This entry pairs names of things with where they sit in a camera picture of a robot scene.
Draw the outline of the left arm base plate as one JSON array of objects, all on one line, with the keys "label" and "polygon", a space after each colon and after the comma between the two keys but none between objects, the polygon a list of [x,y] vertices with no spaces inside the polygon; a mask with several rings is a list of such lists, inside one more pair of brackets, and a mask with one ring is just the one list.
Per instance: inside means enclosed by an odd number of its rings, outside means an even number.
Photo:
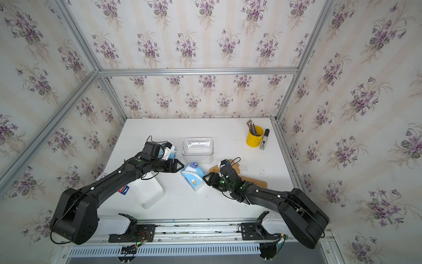
[{"label": "left arm base plate", "polygon": [[128,230],[121,235],[110,235],[109,243],[135,243],[135,242],[152,242],[156,231],[154,224],[142,224],[136,227],[130,226]]}]

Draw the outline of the bamboo tissue box lid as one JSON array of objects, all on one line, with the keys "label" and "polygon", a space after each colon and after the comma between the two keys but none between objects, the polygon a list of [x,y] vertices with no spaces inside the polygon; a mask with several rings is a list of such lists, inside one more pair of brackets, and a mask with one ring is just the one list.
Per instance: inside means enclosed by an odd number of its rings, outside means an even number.
[{"label": "bamboo tissue box lid", "polygon": [[[252,182],[253,184],[256,184],[257,186],[262,187],[262,188],[267,188],[268,187],[268,183],[265,182],[265,181],[263,181],[263,180],[242,175],[241,174],[241,170],[240,170],[240,165],[238,163],[235,163],[234,160],[230,159],[229,162],[234,167],[234,170],[236,171],[236,173],[239,175],[239,177],[243,181]],[[220,172],[220,168],[219,168],[219,166],[216,165],[216,166],[210,168],[208,170],[208,172],[209,173],[212,173],[212,172],[219,173]]]}]

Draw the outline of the blue tissue paper pack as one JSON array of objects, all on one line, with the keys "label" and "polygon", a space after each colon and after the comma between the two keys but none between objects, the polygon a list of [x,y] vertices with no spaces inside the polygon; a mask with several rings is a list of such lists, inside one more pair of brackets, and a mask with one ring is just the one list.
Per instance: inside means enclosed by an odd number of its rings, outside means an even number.
[{"label": "blue tissue paper pack", "polygon": [[194,191],[199,190],[203,185],[205,185],[203,177],[206,174],[197,162],[189,163],[181,170],[181,175],[185,178],[185,180]]}]

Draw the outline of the clear plastic tissue box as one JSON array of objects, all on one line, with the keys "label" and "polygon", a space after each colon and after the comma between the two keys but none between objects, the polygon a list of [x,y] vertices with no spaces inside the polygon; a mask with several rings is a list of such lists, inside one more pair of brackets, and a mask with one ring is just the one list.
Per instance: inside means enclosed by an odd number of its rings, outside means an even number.
[{"label": "clear plastic tissue box", "polygon": [[211,138],[186,138],[182,144],[182,156],[187,163],[211,164],[214,160],[214,141]]}]

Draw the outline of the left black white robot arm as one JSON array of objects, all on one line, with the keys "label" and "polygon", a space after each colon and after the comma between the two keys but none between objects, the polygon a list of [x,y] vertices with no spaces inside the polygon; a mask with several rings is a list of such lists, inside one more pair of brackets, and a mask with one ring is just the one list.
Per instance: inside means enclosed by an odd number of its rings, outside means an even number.
[{"label": "left black white robot arm", "polygon": [[50,234],[76,245],[87,242],[98,229],[98,208],[118,190],[138,179],[144,180],[147,173],[178,173],[184,168],[178,159],[164,157],[169,145],[147,141],[142,151],[102,179],[80,189],[63,191],[51,218]]}]

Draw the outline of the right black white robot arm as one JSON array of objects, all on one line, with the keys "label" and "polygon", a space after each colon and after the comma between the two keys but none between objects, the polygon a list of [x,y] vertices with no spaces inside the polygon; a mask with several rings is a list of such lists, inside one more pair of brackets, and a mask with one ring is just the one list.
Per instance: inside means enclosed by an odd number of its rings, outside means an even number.
[{"label": "right black white robot arm", "polygon": [[221,162],[219,172],[210,172],[203,180],[222,193],[228,192],[237,202],[278,212],[294,238],[309,249],[316,247],[330,222],[327,214],[302,190],[270,190],[243,180],[227,159]]}]

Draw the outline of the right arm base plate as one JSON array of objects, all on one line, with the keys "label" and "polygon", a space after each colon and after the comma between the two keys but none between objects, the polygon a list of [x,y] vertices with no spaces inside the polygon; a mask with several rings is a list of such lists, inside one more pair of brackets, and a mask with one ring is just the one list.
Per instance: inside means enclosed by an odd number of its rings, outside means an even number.
[{"label": "right arm base plate", "polygon": [[269,234],[263,227],[255,223],[241,223],[238,226],[242,240],[278,240],[281,234]]}]

